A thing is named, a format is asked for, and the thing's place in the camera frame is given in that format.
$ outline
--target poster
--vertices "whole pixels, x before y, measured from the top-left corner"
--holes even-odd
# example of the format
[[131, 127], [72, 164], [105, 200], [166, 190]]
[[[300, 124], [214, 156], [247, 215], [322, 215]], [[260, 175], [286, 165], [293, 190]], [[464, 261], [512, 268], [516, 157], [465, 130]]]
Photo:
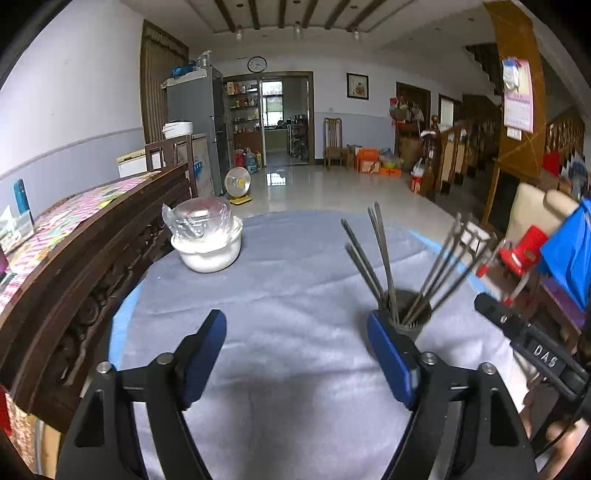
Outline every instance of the poster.
[[[508, 76], [514, 72], [513, 88], [508, 87]], [[534, 92], [531, 86], [530, 63], [527, 60], [503, 60], [503, 80], [505, 83], [506, 127], [526, 132], [534, 132]]]

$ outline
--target curtain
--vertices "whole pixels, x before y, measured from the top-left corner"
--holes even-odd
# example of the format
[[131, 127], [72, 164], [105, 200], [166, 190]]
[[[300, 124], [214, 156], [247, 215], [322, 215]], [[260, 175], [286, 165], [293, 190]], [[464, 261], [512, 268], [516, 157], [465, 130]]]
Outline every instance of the curtain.
[[160, 85], [170, 70], [189, 62], [189, 49], [172, 35], [144, 20], [139, 54], [139, 91], [146, 144], [164, 139], [168, 119], [166, 90]]

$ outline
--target blue bag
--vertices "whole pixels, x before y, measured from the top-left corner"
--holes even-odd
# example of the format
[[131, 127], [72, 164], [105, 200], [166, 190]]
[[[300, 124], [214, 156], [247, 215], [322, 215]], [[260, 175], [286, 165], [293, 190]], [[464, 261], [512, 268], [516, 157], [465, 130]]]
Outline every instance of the blue bag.
[[540, 252], [538, 269], [550, 273], [585, 311], [591, 284], [591, 200], [581, 202]]

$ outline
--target carved wooden backrest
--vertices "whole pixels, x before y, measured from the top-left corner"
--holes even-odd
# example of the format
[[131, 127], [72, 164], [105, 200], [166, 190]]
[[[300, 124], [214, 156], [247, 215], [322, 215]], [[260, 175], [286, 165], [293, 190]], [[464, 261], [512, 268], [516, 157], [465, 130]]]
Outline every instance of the carved wooden backrest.
[[65, 432], [93, 353], [123, 299], [171, 251], [162, 203], [189, 198], [186, 166], [167, 168], [65, 237], [0, 315], [0, 383], [17, 406]]

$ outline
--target metal rack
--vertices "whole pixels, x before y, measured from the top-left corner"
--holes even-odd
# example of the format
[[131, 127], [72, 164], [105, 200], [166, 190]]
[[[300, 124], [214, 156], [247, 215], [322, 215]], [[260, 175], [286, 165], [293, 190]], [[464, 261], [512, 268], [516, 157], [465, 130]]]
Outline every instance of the metal rack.
[[307, 161], [308, 157], [308, 125], [287, 125], [287, 153], [292, 158]]

